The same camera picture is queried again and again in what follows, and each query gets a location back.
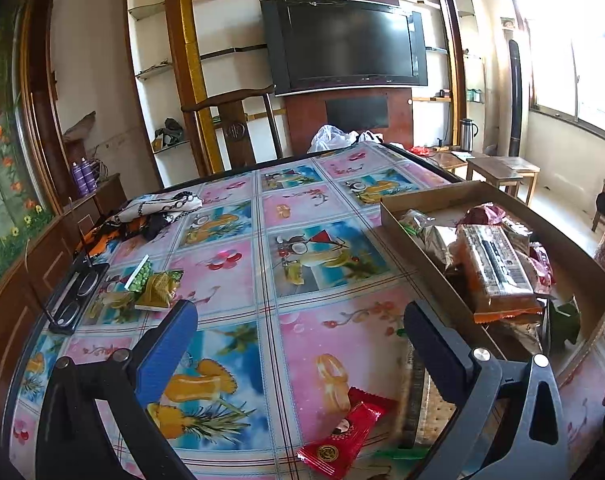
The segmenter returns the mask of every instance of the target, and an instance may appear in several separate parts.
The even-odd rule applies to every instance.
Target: flat screen tv
[[[426,86],[419,12],[361,0],[260,0],[276,95]]]

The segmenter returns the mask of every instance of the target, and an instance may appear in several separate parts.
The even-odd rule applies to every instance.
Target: wooden chair
[[[282,158],[282,146],[280,145],[278,128],[276,127],[274,111],[271,108],[271,101],[269,101],[269,94],[274,91],[274,88],[274,85],[271,85],[260,90],[234,90],[233,92],[208,97],[196,104],[196,106],[183,107],[182,111],[197,113],[204,108],[211,106],[218,107],[218,115],[220,116],[222,131],[224,132],[231,168],[233,170],[244,168],[256,163],[254,149],[251,146],[251,139],[249,138],[247,116],[242,106],[242,101],[248,97],[262,97],[264,100],[269,129],[271,129],[271,136],[276,148],[276,158]]]

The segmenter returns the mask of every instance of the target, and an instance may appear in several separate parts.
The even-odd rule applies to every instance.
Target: white plastic bag
[[[317,134],[313,139],[311,139],[311,147],[307,153],[346,148],[355,142],[356,136],[356,132],[345,134],[335,126],[325,124],[317,131]]]

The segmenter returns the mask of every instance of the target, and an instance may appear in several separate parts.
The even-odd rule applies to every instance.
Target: screw
[[[68,357],[61,357],[56,361],[56,368],[66,368],[71,364],[71,359]]]
[[[113,354],[111,354],[111,357],[114,361],[122,363],[127,361],[129,358],[129,350],[126,348],[119,348]]]
[[[547,356],[543,354],[535,354],[533,356],[533,362],[537,364],[540,368],[549,366],[549,360],[547,359]]]
[[[489,353],[489,350],[487,350],[486,348],[476,348],[473,351],[473,356],[478,361],[489,361],[491,358],[491,354]]]

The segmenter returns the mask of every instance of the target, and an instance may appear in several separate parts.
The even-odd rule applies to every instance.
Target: thermos
[[[73,180],[76,182],[76,186],[78,186],[80,196],[87,196],[89,194],[89,188],[87,187],[87,183],[85,182],[85,177],[82,174],[80,166],[75,162],[71,165],[71,175],[73,176]]]
[[[479,128],[471,119],[460,120],[460,149],[463,152],[473,151],[473,138],[477,136]]]
[[[96,185],[94,174],[91,171],[91,166],[85,160],[85,157],[82,157],[82,160],[80,161],[80,171],[82,171],[82,176],[85,178],[85,182],[87,183],[87,189],[89,189],[90,193],[94,192],[98,186]]]

